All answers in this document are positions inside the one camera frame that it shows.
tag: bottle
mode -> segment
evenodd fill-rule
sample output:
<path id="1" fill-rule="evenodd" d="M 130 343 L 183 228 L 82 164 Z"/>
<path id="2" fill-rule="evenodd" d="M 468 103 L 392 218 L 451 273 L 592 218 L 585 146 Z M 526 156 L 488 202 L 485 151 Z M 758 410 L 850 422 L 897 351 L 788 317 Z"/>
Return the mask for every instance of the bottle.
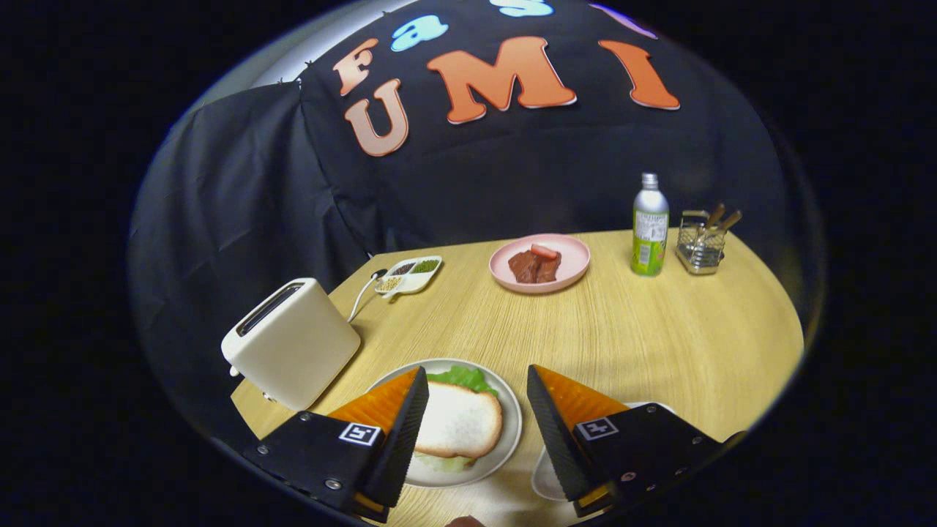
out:
<path id="1" fill-rule="evenodd" d="M 657 187 L 655 173 L 642 173 L 643 188 L 634 198 L 634 246 L 632 271 L 656 277 L 663 268 L 667 248 L 667 225 L 670 205 Z"/>

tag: lettuce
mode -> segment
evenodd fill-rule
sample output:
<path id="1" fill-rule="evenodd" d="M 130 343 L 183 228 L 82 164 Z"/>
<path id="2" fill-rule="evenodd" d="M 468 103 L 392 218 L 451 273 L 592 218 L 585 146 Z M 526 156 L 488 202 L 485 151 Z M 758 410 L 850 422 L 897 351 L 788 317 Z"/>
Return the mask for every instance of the lettuce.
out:
<path id="1" fill-rule="evenodd" d="M 468 369 L 464 366 L 453 366 L 444 373 L 427 373 L 426 380 L 436 381 L 437 383 L 458 384 L 469 390 L 479 393 L 491 392 L 495 397 L 498 396 L 498 391 L 484 381 L 484 373 L 478 368 Z"/>
<path id="2" fill-rule="evenodd" d="M 455 456 L 454 458 L 437 458 L 429 454 L 413 452 L 413 457 L 436 472 L 458 474 L 470 467 L 475 459 Z"/>

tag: orange letter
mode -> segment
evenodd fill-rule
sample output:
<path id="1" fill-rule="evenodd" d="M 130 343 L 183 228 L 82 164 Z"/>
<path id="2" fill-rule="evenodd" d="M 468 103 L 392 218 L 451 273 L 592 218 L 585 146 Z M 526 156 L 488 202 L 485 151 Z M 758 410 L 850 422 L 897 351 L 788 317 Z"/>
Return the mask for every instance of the orange letter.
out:
<path id="1" fill-rule="evenodd" d="M 426 67 L 442 75 L 453 109 L 454 125 L 484 117 L 485 106 L 475 101 L 469 87 L 502 112 L 511 106 L 514 79 L 521 83 L 517 102 L 525 108 L 565 106 L 576 102 L 576 94 L 559 80 L 546 57 L 546 40 L 540 37 L 508 38 L 501 43 L 495 65 L 458 51 L 442 54 Z"/>
<path id="2" fill-rule="evenodd" d="M 657 71 L 650 65 L 648 52 L 614 40 L 599 40 L 599 45 L 614 53 L 632 78 L 634 88 L 631 95 L 634 102 L 661 110 L 680 109 L 680 101 L 667 91 Z"/>
<path id="3" fill-rule="evenodd" d="M 400 148 L 409 134 L 407 113 L 404 112 L 404 105 L 400 102 L 400 96 L 397 95 L 399 86 L 400 79 L 392 79 L 374 90 L 374 97 L 384 101 L 384 109 L 391 118 L 391 131 L 387 132 L 387 135 L 379 136 L 374 131 L 371 117 L 367 114 L 369 103 L 366 98 L 352 104 L 351 108 L 345 112 L 345 119 L 351 123 L 354 135 L 358 138 L 358 144 L 375 158 L 386 156 Z"/>
<path id="4" fill-rule="evenodd" d="M 368 51 L 378 45 L 376 38 L 369 38 L 364 44 L 358 46 L 353 52 L 345 55 L 345 58 L 335 63 L 332 71 L 338 72 L 338 78 L 342 80 L 342 89 L 339 94 L 342 97 L 349 94 L 355 86 L 361 83 L 367 77 L 367 69 L 361 70 L 359 67 L 371 64 L 373 55 Z"/>

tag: meat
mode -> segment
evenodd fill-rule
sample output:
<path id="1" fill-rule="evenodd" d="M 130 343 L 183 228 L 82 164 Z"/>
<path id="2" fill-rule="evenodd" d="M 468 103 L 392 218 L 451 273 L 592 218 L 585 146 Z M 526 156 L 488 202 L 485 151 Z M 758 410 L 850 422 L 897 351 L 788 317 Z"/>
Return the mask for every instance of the meat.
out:
<path id="1" fill-rule="evenodd" d="M 540 268 L 541 258 L 536 254 L 525 250 L 518 252 L 508 260 L 508 266 L 514 273 L 514 278 L 518 283 L 534 283 L 537 281 L 537 269 Z"/>
<path id="2" fill-rule="evenodd" d="M 508 266 L 518 283 L 545 283 L 556 281 L 560 260 L 562 260 L 562 254 L 559 252 L 557 252 L 557 258 L 548 260 L 525 250 L 512 256 L 508 260 Z"/>
<path id="3" fill-rule="evenodd" d="M 540 269 L 537 269 L 537 283 L 552 282 L 557 280 L 557 268 L 563 255 L 557 252 L 557 257 L 553 260 L 547 260 L 543 256 L 538 256 L 541 260 Z"/>

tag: toaster slot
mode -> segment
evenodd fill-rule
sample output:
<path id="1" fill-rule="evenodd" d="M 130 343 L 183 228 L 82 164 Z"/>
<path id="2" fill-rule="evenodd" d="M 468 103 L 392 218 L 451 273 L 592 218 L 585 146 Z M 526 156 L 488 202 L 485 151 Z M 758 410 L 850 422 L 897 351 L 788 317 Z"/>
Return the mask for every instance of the toaster slot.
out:
<path id="1" fill-rule="evenodd" d="M 239 337 L 243 337 L 254 328 L 255 325 L 260 324 L 260 321 L 264 319 L 267 315 L 272 313 L 274 309 L 277 308 L 280 304 L 286 302 L 287 298 L 290 298 L 292 294 L 296 293 L 303 287 L 303 283 L 292 283 L 276 294 L 270 300 L 267 300 L 257 309 L 254 309 L 254 312 L 247 317 L 240 325 L 237 326 L 237 334 Z"/>

